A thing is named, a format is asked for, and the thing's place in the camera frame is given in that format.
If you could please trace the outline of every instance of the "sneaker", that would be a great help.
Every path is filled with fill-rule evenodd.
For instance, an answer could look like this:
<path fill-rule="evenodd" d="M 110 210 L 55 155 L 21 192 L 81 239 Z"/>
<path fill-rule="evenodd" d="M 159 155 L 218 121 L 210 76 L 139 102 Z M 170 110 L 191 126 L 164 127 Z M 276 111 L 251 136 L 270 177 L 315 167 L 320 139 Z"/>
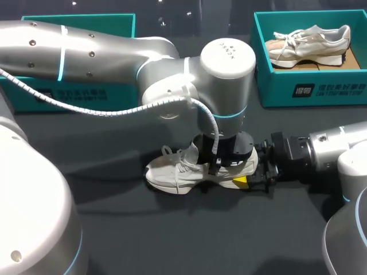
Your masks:
<path fill-rule="evenodd" d="M 290 34 L 274 33 L 276 39 L 266 42 L 272 64 L 292 68 L 303 60 L 322 65 L 340 66 L 350 44 L 350 27 L 323 30 L 313 26 Z"/>
<path fill-rule="evenodd" d="M 197 164 L 199 150 L 191 142 L 189 148 L 173 153 L 168 146 L 162 147 L 163 155 L 146 166 L 146 179 L 153 187 L 171 194 L 187 194 L 203 181 L 216 182 L 226 188 L 247 188 L 238 178 L 252 175 L 258 164 L 257 152 L 253 149 L 246 163 L 221 167 L 217 176 L 208 174 L 209 165 Z"/>

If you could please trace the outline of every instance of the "shoe box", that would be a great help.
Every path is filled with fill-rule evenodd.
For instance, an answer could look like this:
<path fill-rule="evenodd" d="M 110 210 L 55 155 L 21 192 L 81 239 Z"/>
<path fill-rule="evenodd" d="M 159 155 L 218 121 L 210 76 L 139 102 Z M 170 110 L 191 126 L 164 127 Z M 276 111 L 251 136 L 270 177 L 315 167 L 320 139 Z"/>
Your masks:
<path fill-rule="evenodd" d="M 314 25 L 351 28 L 350 48 L 341 66 L 299 64 L 273 68 L 265 42 L 273 32 L 291 33 Z M 258 12 L 250 45 L 256 54 L 255 78 L 264 107 L 367 104 L 367 14 L 364 10 Z"/>
<path fill-rule="evenodd" d="M 55 23 L 122 37 L 135 37 L 135 14 L 36 15 L 22 20 Z M 136 87 L 131 84 L 83 84 L 18 77 L 33 89 L 74 106 L 101 111 L 119 111 L 138 105 Z M 0 77 L 0 85 L 14 112 L 67 112 L 24 92 Z"/>

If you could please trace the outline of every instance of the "shoelace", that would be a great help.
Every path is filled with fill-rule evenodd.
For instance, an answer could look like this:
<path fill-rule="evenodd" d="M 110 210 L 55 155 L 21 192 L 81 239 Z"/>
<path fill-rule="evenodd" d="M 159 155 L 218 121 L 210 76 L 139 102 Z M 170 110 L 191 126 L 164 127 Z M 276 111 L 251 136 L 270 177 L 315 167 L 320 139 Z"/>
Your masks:
<path fill-rule="evenodd" d="M 277 40 L 285 40 L 284 46 L 282 48 L 282 51 L 280 52 L 280 55 L 278 55 L 277 59 L 284 53 L 286 47 L 288 45 L 292 46 L 294 48 L 294 51 L 297 53 L 297 42 L 306 42 L 307 40 L 302 39 L 301 32 L 303 30 L 295 30 L 294 32 L 291 32 L 290 34 L 282 34 L 274 32 L 274 36 Z"/>
<path fill-rule="evenodd" d="M 190 170 L 190 167 L 184 162 L 183 158 L 185 156 L 186 150 L 177 150 L 176 153 L 172 151 L 169 146 L 162 146 L 162 154 L 163 156 L 168 156 L 171 161 L 175 163 L 175 186 L 178 194 L 178 173 L 183 173 Z"/>

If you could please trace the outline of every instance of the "white cable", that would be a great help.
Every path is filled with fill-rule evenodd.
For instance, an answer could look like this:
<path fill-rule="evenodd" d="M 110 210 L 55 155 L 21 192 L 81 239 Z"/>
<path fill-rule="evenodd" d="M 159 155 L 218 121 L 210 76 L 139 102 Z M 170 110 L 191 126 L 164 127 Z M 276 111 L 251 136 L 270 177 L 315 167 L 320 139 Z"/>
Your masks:
<path fill-rule="evenodd" d="M 77 112 L 77 113 L 83 113 L 86 115 L 93 115 L 93 116 L 124 116 L 124 115 L 129 115 L 132 113 L 137 113 L 137 112 L 141 112 L 141 111 L 145 111 L 154 107 L 158 107 L 161 105 L 165 105 L 165 104 L 170 104 L 173 102 L 179 102 L 179 101 L 186 101 L 188 100 L 185 97 L 173 97 L 171 99 L 164 99 L 161 101 L 157 101 L 151 104 L 147 104 L 147 105 L 142 105 L 139 107 L 135 107 L 132 109 L 128 109 L 128 110 L 123 110 L 123 111 L 113 111 L 113 112 L 105 112 L 105 111 L 95 111 L 95 110 L 90 110 L 90 109 L 85 109 L 85 108 L 80 108 L 77 106 L 73 106 L 70 104 L 66 104 L 60 101 L 57 101 L 55 99 L 52 99 L 48 96 L 45 96 L 44 94 L 37 92 L 35 89 L 32 89 L 30 86 L 26 85 L 25 83 L 23 83 L 22 81 L 20 81 L 19 79 L 17 79 L 16 77 L 10 75 L 9 73 L 5 72 L 3 69 L 0 69 L 0 74 L 7 78 L 8 80 L 10 80 L 12 83 L 14 83 L 15 85 L 19 86 L 20 88 L 22 88 L 23 90 L 27 91 L 28 93 L 30 93 L 31 95 L 39 98 L 40 100 L 46 101 L 49 104 L 52 104 L 54 106 L 57 107 L 61 107 L 73 112 Z M 196 100 L 196 99 L 189 99 L 192 101 L 193 104 L 197 105 L 198 107 L 200 107 L 208 116 L 213 129 L 214 129 L 214 143 L 213 143 L 213 147 L 212 147 L 212 152 L 213 154 L 217 155 L 217 151 L 218 151 L 218 144 L 219 144 L 219 130 L 218 130 L 218 125 L 216 122 L 216 119 L 214 118 L 212 112 L 209 110 L 209 108 L 207 106 L 205 106 L 202 102 Z"/>

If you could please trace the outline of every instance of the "dark background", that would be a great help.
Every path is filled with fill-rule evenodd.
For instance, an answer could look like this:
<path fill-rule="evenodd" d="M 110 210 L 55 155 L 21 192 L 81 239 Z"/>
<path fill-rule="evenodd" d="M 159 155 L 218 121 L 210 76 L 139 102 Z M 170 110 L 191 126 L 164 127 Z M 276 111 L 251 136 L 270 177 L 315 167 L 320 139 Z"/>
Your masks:
<path fill-rule="evenodd" d="M 254 11 L 367 8 L 365 0 L 75 1 L 0 0 L 0 19 L 136 13 L 137 36 L 167 37 L 185 57 L 215 38 L 247 41 Z M 254 86 L 244 129 L 260 142 L 275 131 L 307 135 L 366 116 L 365 107 L 263 109 Z M 91 255 L 88 275 L 327 274 L 321 237 L 341 206 L 336 174 L 279 183 L 269 195 L 214 187 L 171 196 L 148 190 L 143 168 L 164 144 L 188 146 L 198 133 L 195 112 L 169 123 L 141 115 L 16 119 L 67 177 Z"/>

